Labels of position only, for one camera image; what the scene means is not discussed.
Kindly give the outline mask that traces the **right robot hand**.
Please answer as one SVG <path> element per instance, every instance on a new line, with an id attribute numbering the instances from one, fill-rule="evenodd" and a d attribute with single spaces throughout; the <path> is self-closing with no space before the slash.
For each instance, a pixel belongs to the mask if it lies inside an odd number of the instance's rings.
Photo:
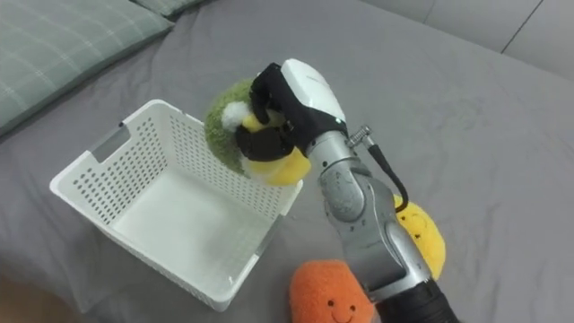
<path id="1" fill-rule="evenodd" d="M 241 153 L 270 162 L 298 149 L 304 156 L 328 132 L 348 135 L 346 116 L 323 75 L 295 58 L 268 65 L 253 80 L 248 97 L 261 130 L 239 127 Z"/>

